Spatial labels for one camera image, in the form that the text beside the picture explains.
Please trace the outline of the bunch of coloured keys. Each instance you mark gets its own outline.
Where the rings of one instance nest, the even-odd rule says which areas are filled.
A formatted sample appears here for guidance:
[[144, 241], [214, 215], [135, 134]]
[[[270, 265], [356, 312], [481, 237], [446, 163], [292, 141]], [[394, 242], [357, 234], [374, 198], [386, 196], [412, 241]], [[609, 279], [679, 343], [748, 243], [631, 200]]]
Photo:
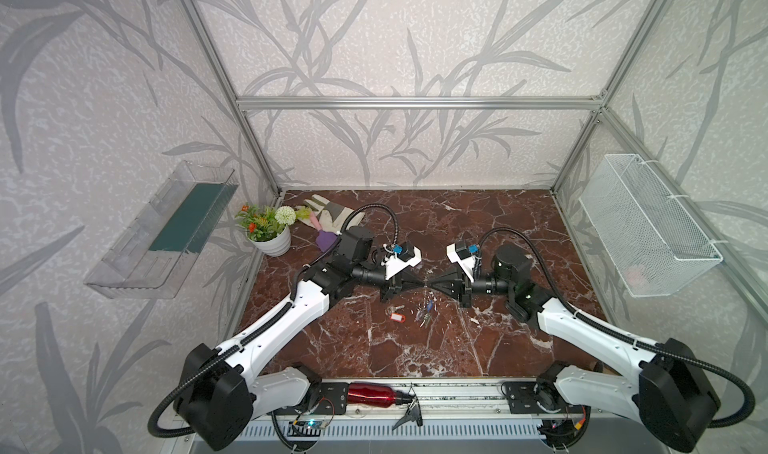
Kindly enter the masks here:
[[436, 301], [434, 298], [430, 298], [424, 302], [424, 304], [417, 311], [415, 322], [420, 328], [425, 328], [433, 320], [436, 313]]

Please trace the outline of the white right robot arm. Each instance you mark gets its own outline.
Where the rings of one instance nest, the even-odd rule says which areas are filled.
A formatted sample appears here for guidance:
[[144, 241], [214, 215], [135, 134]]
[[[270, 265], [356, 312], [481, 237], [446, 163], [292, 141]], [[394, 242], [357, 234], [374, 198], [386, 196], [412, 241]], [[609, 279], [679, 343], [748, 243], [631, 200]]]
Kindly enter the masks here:
[[534, 258], [514, 244], [496, 251], [489, 272], [482, 270], [476, 245], [459, 242], [446, 253], [454, 270], [429, 280], [428, 287], [464, 306], [475, 294], [503, 296], [516, 321], [572, 344], [611, 370], [554, 364], [539, 378], [546, 398], [611, 412], [642, 424], [675, 451], [694, 450], [721, 402], [687, 345], [619, 331], [576, 309], [533, 282]]

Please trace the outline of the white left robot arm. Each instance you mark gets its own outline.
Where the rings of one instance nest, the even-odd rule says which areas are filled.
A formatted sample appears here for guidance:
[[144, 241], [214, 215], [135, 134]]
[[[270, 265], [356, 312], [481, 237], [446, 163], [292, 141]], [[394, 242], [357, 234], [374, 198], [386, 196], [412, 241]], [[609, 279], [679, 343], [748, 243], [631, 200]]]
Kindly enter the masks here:
[[298, 276], [291, 292], [264, 316], [216, 347], [200, 344], [187, 356], [169, 406], [190, 432], [211, 449], [231, 444], [255, 417], [304, 406], [318, 381], [307, 368], [265, 374], [266, 365], [306, 326], [326, 314], [358, 286], [386, 296], [422, 287], [412, 268], [422, 260], [410, 242], [386, 248], [373, 262], [370, 230], [353, 226], [340, 233], [328, 253]]

